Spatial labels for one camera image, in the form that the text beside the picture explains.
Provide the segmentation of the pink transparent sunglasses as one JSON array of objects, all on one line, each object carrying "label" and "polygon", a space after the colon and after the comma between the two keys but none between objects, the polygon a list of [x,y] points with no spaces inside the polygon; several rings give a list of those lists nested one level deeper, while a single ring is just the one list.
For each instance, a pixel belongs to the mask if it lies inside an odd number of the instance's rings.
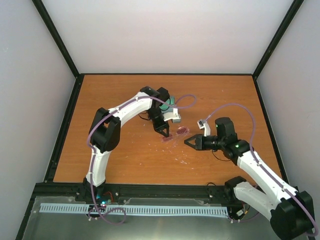
[{"label": "pink transparent sunglasses", "polygon": [[190,134],[190,129],[186,126],[180,126],[178,127],[175,131],[170,132],[168,137],[163,137],[162,142],[167,143],[167,142],[178,142],[180,139],[184,139]]}]

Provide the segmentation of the teal glasses case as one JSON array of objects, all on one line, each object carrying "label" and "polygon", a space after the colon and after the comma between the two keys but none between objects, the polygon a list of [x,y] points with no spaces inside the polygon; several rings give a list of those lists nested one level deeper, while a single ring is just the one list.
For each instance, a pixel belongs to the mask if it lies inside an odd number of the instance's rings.
[{"label": "teal glasses case", "polygon": [[159,108],[160,108],[160,110],[162,112],[166,112],[171,108],[171,106],[174,106],[174,105],[175,105],[175,97],[174,96],[170,96],[166,100],[165,104],[162,104]]}]

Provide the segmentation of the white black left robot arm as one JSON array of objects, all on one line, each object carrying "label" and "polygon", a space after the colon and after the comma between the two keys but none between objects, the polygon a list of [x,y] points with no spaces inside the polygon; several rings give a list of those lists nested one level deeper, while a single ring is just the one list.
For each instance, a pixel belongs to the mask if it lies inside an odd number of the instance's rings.
[{"label": "white black left robot arm", "polygon": [[92,201],[103,198],[106,182],[106,169],[111,152],[118,146],[121,137],[121,128],[132,118],[146,111],[156,133],[168,137],[170,126],[165,121],[160,109],[170,94],[161,87],[157,90],[145,86],[129,100],[110,109],[99,108],[93,118],[87,145],[91,148],[91,160],[86,182],[89,187],[86,195]]}]

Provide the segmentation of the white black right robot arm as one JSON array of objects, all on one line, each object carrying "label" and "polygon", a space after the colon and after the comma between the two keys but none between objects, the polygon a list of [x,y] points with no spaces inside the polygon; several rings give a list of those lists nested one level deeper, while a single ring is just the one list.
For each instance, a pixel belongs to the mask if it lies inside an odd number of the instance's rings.
[{"label": "white black right robot arm", "polygon": [[239,139],[232,120],[215,120],[216,135],[211,134],[205,120],[197,122],[203,134],[195,134],[184,143],[196,151],[222,151],[223,155],[245,171],[258,185],[253,187],[243,177],[225,182],[230,200],[249,204],[270,223],[274,233],[282,240],[292,240],[310,231],[318,232],[312,197],[298,191],[273,172],[258,153],[243,139]]}]

